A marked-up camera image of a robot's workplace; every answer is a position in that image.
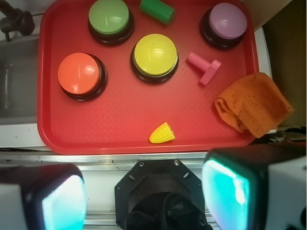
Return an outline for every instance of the orange button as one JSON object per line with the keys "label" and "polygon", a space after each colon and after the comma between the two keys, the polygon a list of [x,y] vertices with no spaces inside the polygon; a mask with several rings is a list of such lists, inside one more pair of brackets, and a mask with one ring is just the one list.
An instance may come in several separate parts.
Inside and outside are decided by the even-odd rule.
{"label": "orange button", "polygon": [[68,55],[58,69],[61,87],[73,94],[85,94],[91,91],[100,78],[97,62],[85,53]]}

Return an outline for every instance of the metal faucet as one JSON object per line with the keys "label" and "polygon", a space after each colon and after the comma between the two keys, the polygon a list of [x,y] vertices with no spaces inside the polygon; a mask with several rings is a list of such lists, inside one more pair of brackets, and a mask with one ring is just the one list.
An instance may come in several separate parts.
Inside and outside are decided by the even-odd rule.
{"label": "metal faucet", "polygon": [[33,32],[35,25],[30,12],[14,9],[5,0],[0,0],[0,11],[6,16],[0,20],[0,29],[5,33],[7,42],[10,41],[9,32],[18,31],[23,36],[30,35]]}

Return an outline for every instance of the cyan light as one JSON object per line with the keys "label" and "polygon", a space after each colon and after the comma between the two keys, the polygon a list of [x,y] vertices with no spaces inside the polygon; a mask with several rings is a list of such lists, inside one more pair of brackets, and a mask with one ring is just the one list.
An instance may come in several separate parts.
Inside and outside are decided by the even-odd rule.
{"label": "cyan light", "polygon": [[86,190],[81,177],[73,175],[42,202],[46,230],[81,230],[86,215]]}
{"label": "cyan light", "polygon": [[250,183],[247,178],[210,159],[202,168],[205,203],[222,230],[247,230]]}

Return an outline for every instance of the wall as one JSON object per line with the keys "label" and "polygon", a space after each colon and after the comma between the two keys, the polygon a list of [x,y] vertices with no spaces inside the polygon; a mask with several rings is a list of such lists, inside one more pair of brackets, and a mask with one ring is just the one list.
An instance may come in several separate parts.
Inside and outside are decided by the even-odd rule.
{"label": "wall", "polygon": [[281,126],[306,126],[306,0],[293,0],[263,26],[272,77],[295,109]]}

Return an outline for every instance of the black button base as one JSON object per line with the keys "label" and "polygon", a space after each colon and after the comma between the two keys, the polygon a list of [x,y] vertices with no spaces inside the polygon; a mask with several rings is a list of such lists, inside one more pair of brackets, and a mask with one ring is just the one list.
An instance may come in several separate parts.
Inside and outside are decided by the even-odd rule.
{"label": "black button base", "polygon": [[88,29],[95,41],[104,45],[115,46],[124,43],[131,37],[134,30],[134,18],[131,11],[129,10],[128,24],[122,31],[116,34],[101,34],[92,27],[90,21],[88,21]]}
{"label": "black button base", "polygon": [[98,59],[94,55],[90,55],[90,56],[96,61],[98,68],[99,68],[100,76],[99,76],[99,81],[96,84],[96,86],[91,91],[84,93],[84,94],[70,93],[70,92],[68,92],[68,91],[66,91],[65,89],[62,88],[67,96],[69,96],[70,98],[75,99],[77,101],[89,101],[89,100],[95,99],[106,88],[106,83],[107,83],[106,68],[105,68],[104,64],[102,63],[102,61],[100,59]]}
{"label": "black button base", "polygon": [[208,10],[201,18],[200,31],[202,38],[211,46],[217,49],[230,49],[238,45],[242,39],[243,35],[237,37],[236,39],[225,39],[217,35],[211,28],[209,23],[209,17],[211,10]]}

